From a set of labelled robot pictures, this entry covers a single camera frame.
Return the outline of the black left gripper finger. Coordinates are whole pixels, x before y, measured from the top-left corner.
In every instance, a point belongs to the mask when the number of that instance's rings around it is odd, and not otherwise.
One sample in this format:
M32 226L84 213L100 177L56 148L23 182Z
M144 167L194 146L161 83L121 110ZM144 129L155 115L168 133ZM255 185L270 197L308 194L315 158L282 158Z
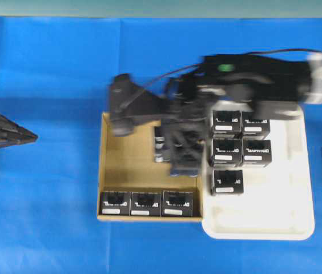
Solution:
M166 145L161 126L154 127L154 159L156 163L170 161L170 149Z

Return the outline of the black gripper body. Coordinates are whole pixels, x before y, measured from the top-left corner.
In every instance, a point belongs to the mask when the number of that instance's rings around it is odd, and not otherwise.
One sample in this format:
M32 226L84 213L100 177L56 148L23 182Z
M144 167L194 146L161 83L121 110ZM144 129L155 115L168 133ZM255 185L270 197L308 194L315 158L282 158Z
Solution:
M194 76L170 78L162 95L134 83L129 74L116 76L109 87L112 133L126 136L134 127L165 120L169 123L196 124L205 120L215 104L215 93L203 91Z

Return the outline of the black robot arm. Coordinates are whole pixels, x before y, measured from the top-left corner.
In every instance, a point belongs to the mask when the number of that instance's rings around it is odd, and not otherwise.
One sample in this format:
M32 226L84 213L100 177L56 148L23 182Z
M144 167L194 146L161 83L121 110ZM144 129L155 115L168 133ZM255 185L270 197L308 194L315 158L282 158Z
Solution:
M196 176L207 119L220 99L246 104L255 118L294 119L298 104L322 104L322 52L311 51L306 61L263 53L205 56L169 73L162 95L120 74L109 87L112 134L131 135L136 126L158 120L171 175Z

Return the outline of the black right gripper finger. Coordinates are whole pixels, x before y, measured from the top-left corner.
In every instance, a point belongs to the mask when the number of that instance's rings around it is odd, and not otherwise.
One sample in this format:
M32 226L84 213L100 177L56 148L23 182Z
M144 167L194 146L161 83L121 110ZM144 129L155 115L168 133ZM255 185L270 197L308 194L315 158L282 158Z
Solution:
M204 126L170 125L169 130L170 163L196 161L201 170L206 138Z

